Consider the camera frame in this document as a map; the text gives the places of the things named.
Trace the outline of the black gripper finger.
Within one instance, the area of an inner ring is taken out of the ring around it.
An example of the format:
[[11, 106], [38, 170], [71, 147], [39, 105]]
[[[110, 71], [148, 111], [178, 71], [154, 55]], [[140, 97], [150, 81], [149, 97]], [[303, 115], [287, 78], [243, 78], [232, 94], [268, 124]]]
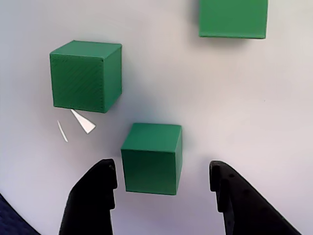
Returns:
[[112, 235], [111, 210], [117, 189], [113, 159], [92, 166], [71, 189], [64, 210], [60, 235]]
[[227, 235], [298, 235], [293, 227], [241, 174], [222, 161], [209, 165], [210, 190], [216, 193]]

